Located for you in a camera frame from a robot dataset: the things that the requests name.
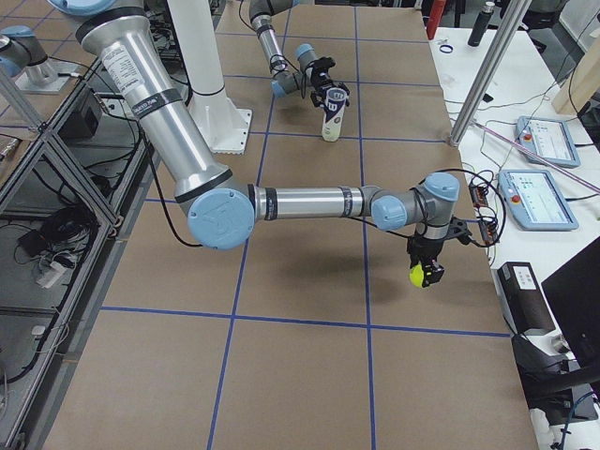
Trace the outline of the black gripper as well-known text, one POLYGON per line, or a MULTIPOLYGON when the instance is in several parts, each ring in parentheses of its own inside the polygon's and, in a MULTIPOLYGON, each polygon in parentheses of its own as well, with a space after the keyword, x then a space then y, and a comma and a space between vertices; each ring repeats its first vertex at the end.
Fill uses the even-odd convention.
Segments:
POLYGON ((438 283, 443 277, 443 266, 437 262, 443 249, 442 239, 428 239, 424 236, 411 236, 407 241, 407 252, 410 258, 410 267, 422 265, 423 280, 421 286, 429 287, 438 283))
POLYGON ((347 95, 350 94, 349 88, 343 82, 335 83, 330 77, 329 69, 335 65, 335 60, 329 56, 320 57, 310 63, 309 79, 313 88, 310 98, 314 107, 323 108, 325 106, 326 94, 331 88, 340 88, 347 95))

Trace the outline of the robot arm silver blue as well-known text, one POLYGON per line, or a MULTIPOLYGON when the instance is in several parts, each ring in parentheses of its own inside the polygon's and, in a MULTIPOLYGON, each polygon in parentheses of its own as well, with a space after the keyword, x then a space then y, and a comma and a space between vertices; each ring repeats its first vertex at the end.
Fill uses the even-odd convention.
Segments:
POLYGON ((282 98, 299 91, 303 98, 311 87, 309 96, 313 106, 324 109, 326 96, 331 89, 341 89, 347 96, 350 94, 343 82, 335 82, 329 74, 336 61, 330 56, 319 56, 311 45, 302 44, 296 49, 296 67, 281 50, 272 24, 274 16, 298 4, 298 1, 291 0, 250 1, 248 26, 255 32, 268 62, 274 96, 282 98))
POLYGON ((217 162, 173 86, 151 39, 140 1, 55 1, 76 26, 76 38, 99 57, 175 182, 174 198, 203 246, 243 244, 256 221, 289 218, 371 217, 393 233, 407 225, 410 279, 417 287, 438 282, 445 241, 465 240, 464 221, 454 216, 459 182, 435 172, 405 193, 379 187, 274 188, 242 186, 217 162))

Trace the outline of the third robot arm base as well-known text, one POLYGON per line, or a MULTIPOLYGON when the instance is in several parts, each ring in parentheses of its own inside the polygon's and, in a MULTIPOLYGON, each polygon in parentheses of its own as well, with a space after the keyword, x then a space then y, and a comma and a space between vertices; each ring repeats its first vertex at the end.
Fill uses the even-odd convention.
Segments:
POLYGON ((67 83, 50 61, 34 31, 25 25, 1 30, 1 69, 17 78, 17 87, 28 94, 56 95, 67 83))

